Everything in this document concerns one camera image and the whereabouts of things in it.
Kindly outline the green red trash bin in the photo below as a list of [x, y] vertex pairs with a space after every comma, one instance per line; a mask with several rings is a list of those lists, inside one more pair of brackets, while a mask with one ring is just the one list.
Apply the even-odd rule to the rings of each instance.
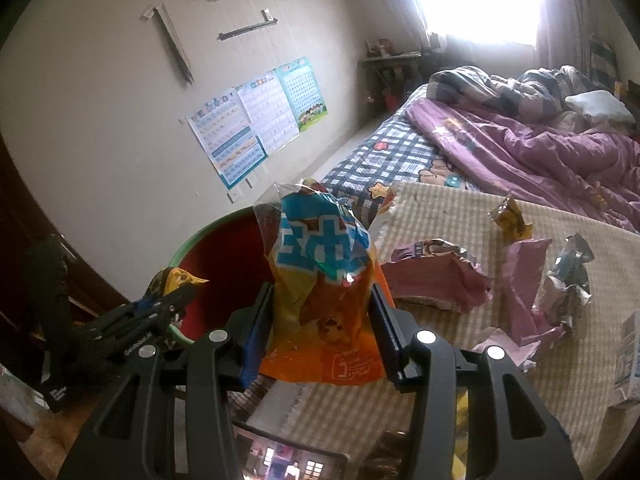
[[197, 340], [223, 328], [233, 312], [254, 304], [273, 281], [253, 208], [212, 222], [178, 249], [170, 264], [206, 281], [186, 307], [181, 333]]

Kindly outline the crumpled silver wrapper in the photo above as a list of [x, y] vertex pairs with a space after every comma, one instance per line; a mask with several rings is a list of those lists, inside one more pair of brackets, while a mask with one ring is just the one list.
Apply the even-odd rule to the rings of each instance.
[[586, 264], [593, 260], [585, 237], [579, 233], [570, 235], [542, 283], [539, 309], [550, 324], [562, 325], [575, 337], [586, 333], [592, 301]]

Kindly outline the white pink paper box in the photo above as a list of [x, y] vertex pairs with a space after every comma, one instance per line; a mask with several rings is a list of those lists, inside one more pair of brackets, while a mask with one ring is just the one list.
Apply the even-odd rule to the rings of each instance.
[[622, 336], [616, 351], [613, 408], [628, 408], [639, 403], [640, 353], [639, 311], [635, 310], [623, 322]]

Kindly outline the plaid cushion by curtain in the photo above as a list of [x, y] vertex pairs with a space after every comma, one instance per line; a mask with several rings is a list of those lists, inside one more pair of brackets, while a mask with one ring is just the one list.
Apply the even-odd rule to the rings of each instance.
[[600, 88], [614, 92], [617, 81], [616, 55], [596, 34], [589, 37], [590, 78]]

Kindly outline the hanging wall bracket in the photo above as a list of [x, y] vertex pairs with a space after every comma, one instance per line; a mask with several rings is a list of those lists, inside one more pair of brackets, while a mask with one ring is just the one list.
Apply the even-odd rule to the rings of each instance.
[[175, 29], [174, 23], [162, 0], [157, 0], [148, 6], [141, 14], [144, 22], [153, 22], [162, 38], [167, 49], [170, 62], [174, 64], [175, 70], [186, 86], [194, 85], [194, 76], [191, 70], [191, 64], [183, 49], [182, 43]]

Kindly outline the orange blue snack bag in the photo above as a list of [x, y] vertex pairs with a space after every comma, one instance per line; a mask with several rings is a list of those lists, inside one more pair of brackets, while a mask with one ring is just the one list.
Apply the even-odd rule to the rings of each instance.
[[372, 287], [388, 285], [349, 201], [312, 179], [276, 183], [254, 214], [274, 279], [262, 374], [336, 386], [384, 378], [368, 307]]

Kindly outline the beige checkered mat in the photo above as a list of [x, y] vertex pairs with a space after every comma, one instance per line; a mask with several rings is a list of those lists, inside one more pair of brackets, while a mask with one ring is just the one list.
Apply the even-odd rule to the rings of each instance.
[[[390, 209], [376, 218], [372, 234], [378, 256], [386, 259], [399, 245], [439, 237], [467, 249], [492, 281], [492, 298], [468, 314], [408, 304], [420, 325], [450, 344], [473, 348], [489, 327], [506, 327], [502, 303], [503, 237], [489, 217], [500, 197], [423, 183], [393, 186]], [[590, 218], [521, 202], [534, 237], [552, 241], [551, 264], [565, 239], [582, 234], [593, 253], [588, 263], [592, 304], [585, 336], [564, 336], [538, 358], [527, 374], [548, 410], [572, 441], [577, 463], [595, 479], [612, 463], [639, 417], [638, 408], [610, 408], [616, 350], [623, 322], [639, 307], [638, 234]], [[359, 464], [385, 430], [409, 426], [413, 398], [385, 380], [362, 387], [275, 382], [248, 418], [248, 424], [300, 444], [348, 456], [347, 474]]]

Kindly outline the plaid grey blanket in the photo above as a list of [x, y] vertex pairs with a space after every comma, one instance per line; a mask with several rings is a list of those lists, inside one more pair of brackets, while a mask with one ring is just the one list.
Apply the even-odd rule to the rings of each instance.
[[599, 87], [576, 67], [535, 68], [518, 78], [489, 75], [477, 66], [460, 66], [434, 73], [426, 95], [448, 105], [474, 103], [521, 122], [539, 122], [558, 116], [564, 101]]

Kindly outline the left blue chart poster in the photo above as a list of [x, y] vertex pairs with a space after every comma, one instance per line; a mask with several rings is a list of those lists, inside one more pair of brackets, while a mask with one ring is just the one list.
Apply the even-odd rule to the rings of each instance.
[[235, 88], [206, 101], [186, 121], [227, 190], [267, 158]]

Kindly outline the cluttered side table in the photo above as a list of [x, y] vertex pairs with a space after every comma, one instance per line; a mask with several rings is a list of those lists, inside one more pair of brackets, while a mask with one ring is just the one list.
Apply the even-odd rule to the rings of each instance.
[[358, 65], [364, 73], [364, 99], [372, 116], [393, 114], [422, 84], [421, 50], [397, 52], [382, 38], [366, 41], [366, 54]]

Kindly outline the wall shelf bracket horizontal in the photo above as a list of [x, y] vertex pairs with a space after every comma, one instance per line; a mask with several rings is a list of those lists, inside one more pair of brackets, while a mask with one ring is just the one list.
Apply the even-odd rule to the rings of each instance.
[[249, 34], [250, 32], [256, 32], [256, 30], [259, 29], [277, 25], [279, 23], [279, 20], [271, 14], [269, 9], [260, 10], [260, 15], [262, 16], [262, 20], [260, 22], [250, 25], [244, 25], [242, 27], [229, 30], [228, 32], [220, 32], [217, 39], [219, 41], [227, 41], [239, 36]]

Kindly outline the white pillow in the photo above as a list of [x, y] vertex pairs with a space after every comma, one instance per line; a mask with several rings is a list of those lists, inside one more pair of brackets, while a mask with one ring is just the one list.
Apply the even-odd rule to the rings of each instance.
[[633, 126], [636, 123], [634, 115], [626, 105], [606, 90], [593, 90], [567, 96], [564, 103], [570, 110], [587, 119], [591, 125], [614, 122], [614, 124]]

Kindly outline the blue plaid bed sheet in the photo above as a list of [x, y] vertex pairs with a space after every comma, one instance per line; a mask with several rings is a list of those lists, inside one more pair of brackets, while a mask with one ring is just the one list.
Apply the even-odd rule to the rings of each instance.
[[421, 182], [475, 191], [477, 186], [410, 122], [407, 110], [426, 96], [426, 87], [386, 118], [366, 140], [321, 180], [334, 196], [347, 200], [352, 212], [368, 226], [397, 181]]

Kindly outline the wall socket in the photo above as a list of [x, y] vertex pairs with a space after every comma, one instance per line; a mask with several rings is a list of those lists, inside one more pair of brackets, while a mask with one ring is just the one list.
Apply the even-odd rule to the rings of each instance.
[[243, 196], [242, 190], [236, 186], [227, 192], [228, 199], [232, 204], [235, 204]]

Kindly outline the yellow black wrapper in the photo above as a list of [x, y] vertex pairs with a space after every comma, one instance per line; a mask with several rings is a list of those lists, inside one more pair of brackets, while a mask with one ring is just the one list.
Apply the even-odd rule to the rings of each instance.
[[144, 296], [157, 300], [186, 284], [203, 285], [207, 280], [198, 278], [178, 266], [166, 266], [159, 270], [150, 281]]

